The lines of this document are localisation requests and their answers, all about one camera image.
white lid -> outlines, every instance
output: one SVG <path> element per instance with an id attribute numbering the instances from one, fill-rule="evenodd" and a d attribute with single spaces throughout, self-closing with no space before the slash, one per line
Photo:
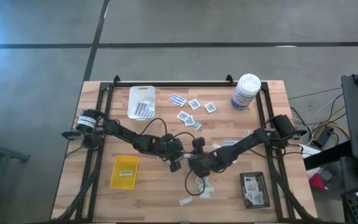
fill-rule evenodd
<path id="1" fill-rule="evenodd" d="M 241 76 L 239 83 L 240 91 L 246 95 L 256 95 L 260 90 L 260 79 L 253 74 L 245 74 Z"/>

wire bundle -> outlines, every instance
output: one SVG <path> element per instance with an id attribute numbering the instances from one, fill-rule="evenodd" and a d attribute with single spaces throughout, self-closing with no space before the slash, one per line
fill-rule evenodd
<path id="1" fill-rule="evenodd" d="M 322 108 L 320 108 L 312 117 L 311 119 L 313 119 L 314 117 L 316 117 L 317 114 L 319 114 L 325 107 L 327 107 L 328 105 L 331 104 L 331 111 L 329 114 L 328 119 L 318 122 L 318 123 L 305 123 L 305 121 L 302 119 L 302 117 L 300 116 L 300 114 L 297 112 L 296 109 L 294 109 L 293 107 L 291 107 L 291 109 L 296 113 L 297 118 L 294 118 L 295 123 L 298 124 L 303 124 L 304 126 L 306 126 L 306 128 L 309 131 L 309 137 L 310 140 L 309 142 L 306 144 L 307 146 L 310 145 L 313 141 L 317 140 L 320 135 L 323 133 L 324 129 L 326 126 L 330 126 L 336 129 L 339 129 L 340 131 L 343 132 L 343 134 L 350 139 L 350 135 L 349 133 L 346 131 L 345 128 L 343 128 L 341 125 L 337 124 L 335 121 L 339 120 L 340 118 L 342 118 L 343 116 L 346 115 L 346 112 L 343 113 L 342 115 L 338 116 L 337 118 L 335 118 L 334 120 L 331 120 L 331 118 L 333 118 L 336 114 L 338 114 L 340 111 L 342 111 L 345 106 L 340 107 L 338 110 L 333 111 L 334 109 L 334 105 L 337 99 L 339 99 L 342 96 L 342 93 L 340 95 L 338 95 L 337 97 L 335 97 L 335 99 L 331 100 L 330 102 L 328 102 L 326 105 L 324 105 Z M 336 145 L 339 144 L 339 136 L 337 135 L 337 133 L 333 132 L 333 135 L 336 136 Z"/>

cylindrical motor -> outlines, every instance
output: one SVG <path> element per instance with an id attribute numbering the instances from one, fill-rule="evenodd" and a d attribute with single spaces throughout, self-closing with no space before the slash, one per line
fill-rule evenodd
<path id="1" fill-rule="evenodd" d="M 91 134 L 96 126 L 96 119 L 98 115 L 95 110 L 83 110 L 78 118 L 77 126 L 75 129 L 82 133 Z"/>

white container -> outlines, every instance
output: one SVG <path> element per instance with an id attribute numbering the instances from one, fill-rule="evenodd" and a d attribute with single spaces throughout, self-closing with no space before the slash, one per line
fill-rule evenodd
<path id="1" fill-rule="evenodd" d="M 151 118 L 139 118 L 135 115 L 139 103 L 148 103 L 149 110 L 155 111 L 155 88 L 154 86 L 133 86 L 129 90 L 128 118 L 136 121 L 147 121 Z"/>
<path id="2" fill-rule="evenodd" d="M 230 104 L 234 109 L 244 110 L 255 98 L 260 90 L 260 79 L 253 74 L 241 76 L 236 89 L 230 99 Z"/>

small square sticker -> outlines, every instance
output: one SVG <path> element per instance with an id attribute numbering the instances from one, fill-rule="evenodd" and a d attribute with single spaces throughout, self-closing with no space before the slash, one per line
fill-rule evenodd
<path id="1" fill-rule="evenodd" d="M 200 128 L 202 125 L 203 125 L 203 124 L 201 124 L 199 121 L 194 120 L 194 124 L 192 125 L 192 127 L 193 127 L 195 130 L 199 130 L 199 128 Z"/>
<path id="2" fill-rule="evenodd" d="M 189 101 L 189 105 L 190 105 L 191 109 L 193 109 L 193 110 L 195 110 L 201 106 L 201 104 L 196 99 Z"/>
<path id="3" fill-rule="evenodd" d="M 194 125 L 194 119 L 193 119 L 193 116 L 189 116 L 186 121 L 185 121 L 185 126 L 191 126 L 191 125 Z"/>
<path id="4" fill-rule="evenodd" d="M 207 103 L 204 105 L 206 111 L 208 111 L 208 113 L 212 113 L 213 111 L 216 111 L 216 107 L 213 103 Z"/>
<path id="5" fill-rule="evenodd" d="M 190 114 L 181 111 L 181 112 L 178 114 L 177 118 L 178 118 L 179 120 L 185 122 L 189 116 L 190 116 Z"/>

